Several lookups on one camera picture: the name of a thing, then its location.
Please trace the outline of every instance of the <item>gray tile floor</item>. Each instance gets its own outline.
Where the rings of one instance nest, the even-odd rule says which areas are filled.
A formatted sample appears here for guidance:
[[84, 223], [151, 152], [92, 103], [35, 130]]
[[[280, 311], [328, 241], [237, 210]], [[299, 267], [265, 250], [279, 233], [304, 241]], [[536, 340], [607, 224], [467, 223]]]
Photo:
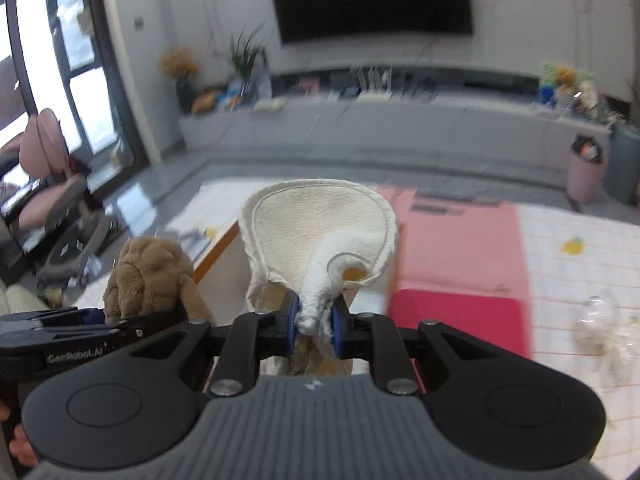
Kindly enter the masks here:
[[[184, 209], [203, 182], [226, 176], [341, 178], [354, 182], [418, 187], [440, 195], [479, 196], [572, 210], [564, 190], [557, 183], [545, 184], [543, 179], [538, 186], [523, 184], [522, 181], [530, 177], [527, 169], [517, 174], [513, 167], [501, 168], [493, 164], [492, 172], [487, 174], [478, 171], [486, 167], [481, 161], [455, 160], [423, 169], [417, 169], [416, 164], [409, 164], [411, 169], [407, 171], [399, 169], [400, 166], [398, 160], [391, 165], [380, 162], [379, 167], [372, 167], [370, 159], [364, 165], [357, 161], [333, 165], [320, 160], [304, 160], [303, 164], [275, 164], [264, 160], [241, 163], [239, 158], [232, 158], [230, 163], [225, 163], [220, 154], [211, 152], [175, 153], [162, 164], [148, 168], [127, 182], [105, 202], [107, 211], [122, 218], [126, 230], [102, 254], [102, 272], [108, 272], [113, 267], [120, 249], [130, 236], [152, 235], [158, 226], [164, 226]], [[640, 224], [638, 208], [614, 202], [604, 192], [599, 193], [597, 199], [584, 208], [584, 212]], [[21, 282], [34, 290], [32, 276], [24, 276]], [[69, 301], [73, 301], [80, 293], [79, 289], [69, 290]]]

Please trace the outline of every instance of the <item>potted plant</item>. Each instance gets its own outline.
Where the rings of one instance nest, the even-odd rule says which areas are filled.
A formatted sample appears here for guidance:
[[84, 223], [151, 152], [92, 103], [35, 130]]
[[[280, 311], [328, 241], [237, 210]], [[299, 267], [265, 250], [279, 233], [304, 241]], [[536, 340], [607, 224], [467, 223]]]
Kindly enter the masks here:
[[190, 77], [198, 71], [198, 65], [186, 48], [172, 48], [158, 62], [158, 68], [166, 76], [175, 80], [175, 94], [183, 114], [191, 113], [196, 92]]
[[240, 95], [250, 93], [251, 89], [251, 74], [254, 71], [255, 59], [258, 56], [265, 56], [265, 49], [263, 46], [253, 44], [252, 41], [255, 35], [260, 31], [262, 27], [256, 28], [249, 36], [243, 39], [244, 29], [238, 36], [238, 40], [234, 41], [231, 38], [231, 64], [236, 69], [239, 78], [242, 80]]

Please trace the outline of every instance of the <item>dark vase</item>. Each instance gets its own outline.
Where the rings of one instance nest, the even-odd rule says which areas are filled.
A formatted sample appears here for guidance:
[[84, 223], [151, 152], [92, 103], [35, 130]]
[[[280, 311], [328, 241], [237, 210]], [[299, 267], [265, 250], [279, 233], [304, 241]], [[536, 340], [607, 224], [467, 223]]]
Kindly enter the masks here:
[[178, 96], [178, 104], [183, 114], [190, 114], [193, 102], [196, 100], [196, 92], [191, 86], [191, 81], [183, 77], [175, 82], [175, 94]]

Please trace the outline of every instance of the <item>chair base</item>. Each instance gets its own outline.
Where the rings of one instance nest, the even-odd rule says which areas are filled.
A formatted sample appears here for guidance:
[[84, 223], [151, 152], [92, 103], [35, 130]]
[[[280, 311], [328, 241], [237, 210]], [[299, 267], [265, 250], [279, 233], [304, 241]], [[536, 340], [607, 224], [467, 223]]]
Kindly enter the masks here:
[[100, 210], [78, 219], [62, 234], [44, 266], [36, 272], [38, 288], [83, 278], [89, 257], [98, 253], [113, 228], [117, 228], [117, 219]]

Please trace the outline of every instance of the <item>chair seat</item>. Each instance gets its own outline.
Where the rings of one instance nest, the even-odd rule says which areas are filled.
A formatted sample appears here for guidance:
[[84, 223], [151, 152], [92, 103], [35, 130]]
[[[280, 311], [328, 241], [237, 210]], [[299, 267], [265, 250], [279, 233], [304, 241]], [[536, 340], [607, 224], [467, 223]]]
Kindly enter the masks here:
[[34, 196], [18, 218], [21, 231], [43, 227], [62, 218], [66, 210], [78, 202], [86, 190], [86, 179], [76, 174], [62, 184], [47, 187]]

